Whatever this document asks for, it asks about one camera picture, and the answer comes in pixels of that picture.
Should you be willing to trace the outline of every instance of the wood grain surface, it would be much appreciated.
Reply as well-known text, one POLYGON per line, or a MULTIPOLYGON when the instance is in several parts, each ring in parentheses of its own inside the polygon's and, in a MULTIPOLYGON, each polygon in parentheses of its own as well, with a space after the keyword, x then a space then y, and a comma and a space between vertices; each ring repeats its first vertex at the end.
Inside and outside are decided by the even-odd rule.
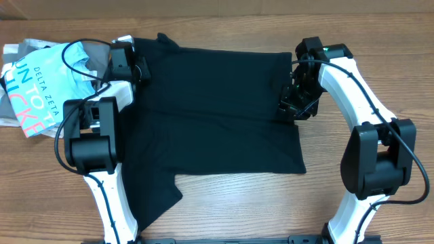
POLYGON ((6 20, 432 13, 432 0, 0 0, 6 20))
MULTIPOLYGON (((345 43, 378 98, 417 126, 416 153, 434 176, 434 14, 299 15, 0 22, 0 44, 23 38, 111 40, 166 33, 181 46, 293 52, 302 38, 345 43)), ((176 239, 287 237, 319 233, 344 194, 340 160, 350 133, 329 94, 319 114, 299 121, 305 175, 177 176, 183 200, 142 235, 176 239)), ((56 162, 53 140, 0 128, 0 243, 80 243, 103 238, 83 179, 56 162)), ((423 180, 392 199, 415 199, 423 180)), ((434 197, 417 206, 383 206, 368 228, 385 243, 434 243, 434 197)))

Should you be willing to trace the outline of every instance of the gray cloth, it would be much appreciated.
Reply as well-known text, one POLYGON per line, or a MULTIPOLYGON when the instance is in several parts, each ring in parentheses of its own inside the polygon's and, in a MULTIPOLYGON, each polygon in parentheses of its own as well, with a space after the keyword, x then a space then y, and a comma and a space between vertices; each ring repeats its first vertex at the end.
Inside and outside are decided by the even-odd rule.
POLYGON ((0 98, 0 118, 16 119, 15 112, 12 109, 11 101, 6 94, 0 98))
POLYGON ((3 54, 2 58, 4 64, 15 62, 18 60, 17 54, 3 54))
POLYGON ((86 63, 86 68, 96 70, 97 77, 102 78, 109 65, 110 47, 107 45, 95 43, 83 43, 84 51, 89 56, 89 61, 86 63))
MULTIPOLYGON (((100 45, 95 43, 83 43, 83 48, 89 56, 86 67, 89 70, 96 70, 97 77, 102 78, 109 64, 110 47, 107 45, 100 45)), ((25 57, 27 54, 37 50, 27 43, 20 43, 18 45, 17 54, 3 54, 3 63, 16 62, 20 58, 25 57)), ((100 88, 100 82, 96 82, 96 89, 100 88)), ((8 96, 4 95, 0 98, 0 118, 2 119, 16 119, 14 110, 12 109, 11 102, 8 96)))
POLYGON ((17 60, 18 61, 20 58, 25 57, 27 54, 36 51, 37 49, 32 47, 31 45, 27 44, 27 43, 20 43, 18 45, 18 53, 17 53, 17 60))

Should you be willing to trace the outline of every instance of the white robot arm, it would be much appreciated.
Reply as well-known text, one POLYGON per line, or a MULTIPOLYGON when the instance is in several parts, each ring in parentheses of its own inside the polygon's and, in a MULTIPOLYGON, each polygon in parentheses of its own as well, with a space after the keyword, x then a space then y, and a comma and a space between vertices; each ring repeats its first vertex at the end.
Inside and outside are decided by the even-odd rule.
MULTIPOLYGON (((65 102, 65 113, 79 101, 65 102)), ((122 164, 115 161, 122 158, 116 147, 116 117, 122 108, 132 101, 131 83, 112 81, 108 90, 87 104, 90 108, 87 109, 87 116, 91 118, 88 125, 99 131, 98 136, 87 142, 84 135, 80 142, 78 139, 81 139, 81 134, 74 119, 67 121, 64 128, 66 158, 85 175, 84 180, 89 185, 100 212, 106 244, 130 244, 134 243, 138 236, 138 223, 131 213, 123 187, 122 164)))
MULTIPOLYGON (((379 109, 381 115, 388 122, 391 122, 392 118, 396 118, 391 111, 382 105, 368 87, 368 84, 363 80, 354 59, 341 57, 331 59, 330 62, 345 68, 359 80, 374 102, 376 108, 379 109)), ((368 101, 352 78, 332 66, 322 64, 319 70, 318 80, 319 84, 327 90, 338 105, 348 123, 350 131, 352 131, 355 126, 362 125, 362 123, 369 122, 372 125, 382 123, 372 112, 368 101)), ((377 201, 387 200, 388 198, 389 196, 381 194, 368 197, 365 200, 359 200, 355 194, 346 190, 336 215, 328 223, 328 230, 333 242, 335 244, 353 243, 355 231, 363 214, 370 208, 371 204, 377 201)), ((370 215, 363 223, 358 241, 362 242, 364 240, 365 230, 375 213, 375 211, 371 211, 370 215)))

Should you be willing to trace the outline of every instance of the black cable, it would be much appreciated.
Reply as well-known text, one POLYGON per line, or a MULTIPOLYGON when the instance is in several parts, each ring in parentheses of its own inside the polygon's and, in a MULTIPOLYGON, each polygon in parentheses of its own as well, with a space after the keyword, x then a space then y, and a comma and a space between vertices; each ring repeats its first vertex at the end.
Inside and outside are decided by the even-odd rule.
MULTIPOLYGON (((80 42, 80 41, 95 41, 95 42, 98 42, 98 43, 103 43, 103 44, 106 44, 106 45, 110 45, 110 43, 105 42, 105 41, 101 41, 101 40, 97 40, 97 39, 88 39, 88 38, 83 38, 83 39, 79 39, 79 40, 73 41, 73 42, 69 43, 68 45, 66 45, 65 48, 64 48, 63 51, 62 51, 62 61, 63 61, 63 63, 64 63, 68 68, 70 68, 72 71, 74 71, 74 72, 76 72, 76 73, 79 73, 80 75, 84 75, 84 76, 86 76, 86 77, 90 77, 90 78, 93 78, 93 79, 95 79, 95 80, 102 81, 101 78, 98 78, 98 77, 95 77, 95 76, 93 76, 93 75, 89 75, 89 74, 83 73, 83 72, 81 72, 81 71, 78 71, 78 70, 74 69, 73 67, 71 67, 68 63, 66 63, 66 60, 65 60, 65 57, 64 57, 66 50, 67 50, 71 45, 73 45, 73 44, 75 44, 75 43, 77 43, 77 42, 80 42)), ((54 154, 56 155, 56 158, 57 158, 59 164, 60 164, 63 168, 65 168, 66 170, 68 170, 69 172, 72 172, 72 173, 74 173, 74 174, 78 174, 78 175, 82 176, 82 174, 80 174, 77 170, 68 167, 68 166, 63 162, 62 158, 60 157, 60 153, 59 153, 59 137, 60 137, 60 132, 62 131, 62 129, 63 129, 65 123, 68 121, 68 119, 71 117, 71 115, 74 113, 74 111, 75 111, 76 109, 78 109, 80 106, 83 106, 83 105, 84 105, 88 100, 90 100, 90 99, 92 99, 92 98, 95 98, 95 97, 99 96, 101 93, 105 92, 108 88, 110 88, 110 86, 111 86, 111 84, 110 84, 110 83, 107 83, 107 86, 106 86, 106 87, 103 87, 103 88, 100 89, 99 91, 95 91, 94 94, 92 94, 92 95, 90 95, 90 96, 88 96, 88 97, 82 99, 82 101, 80 101, 79 103, 77 103, 77 104, 76 104, 76 105, 75 105, 75 106, 74 106, 74 107, 69 111, 69 113, 64 117, 64 119, 62 120, 62 122, 59 124, 59 128, 58 128, 58 130, 57 130, 57 132, 56 132, 56 136, 54 137, 54 154)), ((102 186, 102 182, 100 182, 100 181, 99 181, 95 176, 93 176, 93 175, 91 175, 91 174, 84 175, 84 176, 93 179, 93 180, 97 183, 98 187, 100 188, 101 193, 102 193, 102 196, 104 197, 104 202, 105 202, 105 204, 106 204, 107 213, 108 213, 108 218, 109 218, 109 220, 110 220, 111 227, 113 228, 113 232, 115 233, 116 242, 117 242, 117 244, 121 244, 121 241, 119 240, 119 235, 118 235, 118 232, 117 232, 117 229, 116 229, 115 221, 113 220, 113 216, 112 216, 112 214, 111 214, 109 200, 108 200, 108 198, 107 198, 106 191, 104 190, 104 187, 102 186)))
POLYGON ((423 180, 425 181, 425 191, 423 192, 422 196, 420 196, 416 200, 411 200, 411 201, 386 200, 386 201, 378 201, 376 203, 371 204, 371 207, 365 212, 363 217, 360 219, 359 225, 358 225, 357 230, 355 232, 354 244, 357 244, 357 240, 359 238, 360 230, 361 230, 361 227, 363 226, 363 223, 365 222, 366 218, 369 216, 370 212, 373 209, 376 210, 377 206, 384 205, 384 204, 414 205, 414 204, 423 202, 428 197, 428 194, 429 194, 430 186, 429 186, 428 174, 427 174, 427 171, 425 170, 425 168, 423 167, 422 163, 420 162, 419 158, 414 154, 414 152, 410 149, 410 147, 408 147, 408 145, 402 140, 401 136, 399 136, 399 134, 391 127, 391 125, 386 121, 386 119, 380 114, 380 111, 375 107, 375 105, 374 105, 373 101, 371 100, 371 98, 369 97, 368 93, 363 88, 361 83, 357 80, 357 78, 354 77, 353 73, 347 71, 345 68, 343 68, 339 65, 333 64, 331 62, 326 62, 323 60, 297 60, 297 61, 293 61, 292 65, 301 64, 301 63, 308 63, 308 62, 314 62, 314 63, 326 64, 326 65, 332 66, 332 67, 337 68, 338 70, 342 71, 346 75, 348 75, 349 78, 352 78, 352 80, 359 87, 362 94, 365 96, 366 100, 368 101, 369 105, 371 106, 371 108, 374 111, 374 113, 376 114, 376 116, 383 122, 383 124, 392 133, 393 137, 399 142, 399 144, 402 147, 404 147, 404 149, 407 151, 407 153, 413 158, 414 162, 416 162, 420 172, 422 173, 423 180))

